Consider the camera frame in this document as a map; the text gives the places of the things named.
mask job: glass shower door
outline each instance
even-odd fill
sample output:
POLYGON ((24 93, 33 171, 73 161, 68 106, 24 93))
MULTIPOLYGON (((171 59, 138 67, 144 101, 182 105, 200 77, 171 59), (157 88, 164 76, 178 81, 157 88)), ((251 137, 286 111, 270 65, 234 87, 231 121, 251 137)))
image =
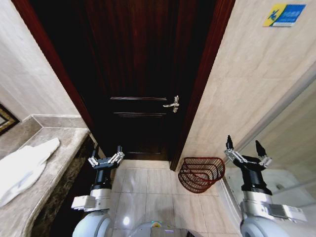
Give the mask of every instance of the glass shower door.
MULTIPOLYGON (((315 221, 316 81, 239 152, 257 157, 255 140, 259 140, 273 158, 268 169, 262 172, 273 193, 273 202, 300 207, 308 220, 315 221)), ((227 163, 225 177, 240 203, 243 199, 240 169, 227 163)))

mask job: wire basket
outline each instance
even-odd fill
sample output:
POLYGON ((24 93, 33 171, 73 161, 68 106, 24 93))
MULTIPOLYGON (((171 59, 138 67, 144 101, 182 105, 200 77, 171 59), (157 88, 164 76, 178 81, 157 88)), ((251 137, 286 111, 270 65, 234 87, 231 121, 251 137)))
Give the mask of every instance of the wire basket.
POLYGON ((216 157, 186 157, 179 171, 180 183, 192 193, 200 194, 223 178, 225 165, 216 157))

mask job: countertop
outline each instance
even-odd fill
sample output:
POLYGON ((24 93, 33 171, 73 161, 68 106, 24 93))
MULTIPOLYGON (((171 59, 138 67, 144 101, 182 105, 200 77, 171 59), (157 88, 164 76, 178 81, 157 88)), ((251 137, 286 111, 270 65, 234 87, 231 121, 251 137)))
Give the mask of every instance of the countertop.
POLYGON ((36 146, 55 137, 60 140, 60 146, 47 160, 40 178, 29 189, 0 208, 1 237, 30 235, 34 220, 88 134, 87 128, 43 127, 24 144, 36 146))

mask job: beige wall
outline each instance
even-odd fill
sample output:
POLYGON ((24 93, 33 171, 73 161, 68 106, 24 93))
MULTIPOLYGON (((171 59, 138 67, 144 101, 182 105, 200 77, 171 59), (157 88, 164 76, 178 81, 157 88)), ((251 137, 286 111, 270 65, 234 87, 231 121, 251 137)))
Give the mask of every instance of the beige wall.
POLYGON ((278 0, 237 0, 181 157, 223 158, 316 61, 316 2, 291 28, 262 24, 278 0))
POLYGON ((30 114, 78 115, 10 0, 0 7, 0 103, 19 119, 30 114))

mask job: sign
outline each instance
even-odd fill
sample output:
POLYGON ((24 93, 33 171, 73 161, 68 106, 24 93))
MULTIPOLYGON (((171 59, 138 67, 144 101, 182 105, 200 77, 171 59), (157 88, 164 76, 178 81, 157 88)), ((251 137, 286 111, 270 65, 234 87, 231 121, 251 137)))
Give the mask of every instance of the sign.
POLYGON ((275 4, 263 26, 293 26, 305 6, 305 4, 275 4))

